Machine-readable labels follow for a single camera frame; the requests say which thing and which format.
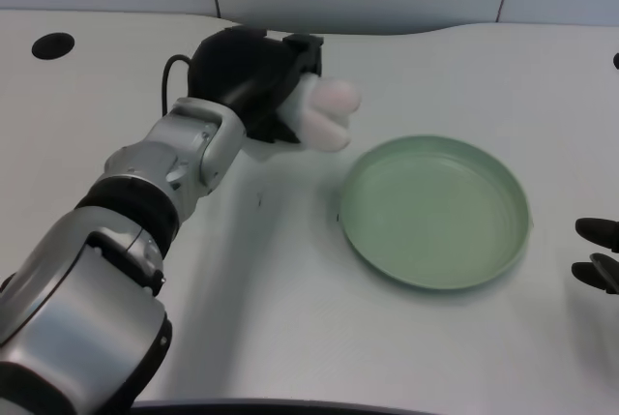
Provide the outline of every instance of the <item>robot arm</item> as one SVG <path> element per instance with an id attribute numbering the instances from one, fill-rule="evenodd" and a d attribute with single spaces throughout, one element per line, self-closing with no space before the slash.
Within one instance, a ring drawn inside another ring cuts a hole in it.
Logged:
<path id="1" fill-rule="evenodd" d="M 190 62 L 191 97 L 113 154 L 89 193 L 3 283 L 0 400 L 36 414 L 125 413 L 172 339 L 157 300 L 163 259 L 246 134 L 294 142 L 293 129 L 314 138 L 340 133 L 337 120 L 326 132 L 303 120 L 316 105 L 307 75 L 320 74 L 321 40 L 264 35 L 234 29 L 205 40 Z M 303 94 L 292 94 L 301 85 Z M 356 108 L 350 98 L 347 110 Z M 290 126 L 277 115 L 282 104 Z"/>

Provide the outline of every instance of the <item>small black mark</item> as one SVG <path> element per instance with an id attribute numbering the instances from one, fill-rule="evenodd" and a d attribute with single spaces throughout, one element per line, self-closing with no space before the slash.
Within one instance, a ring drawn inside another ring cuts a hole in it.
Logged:
<path id="1" fill-rule="evenodd" d="M 67 55 L 75 46 L 69 33 L 50 33 L 32 44 L 32 55 L 41 60 L 54 60 Z"/>

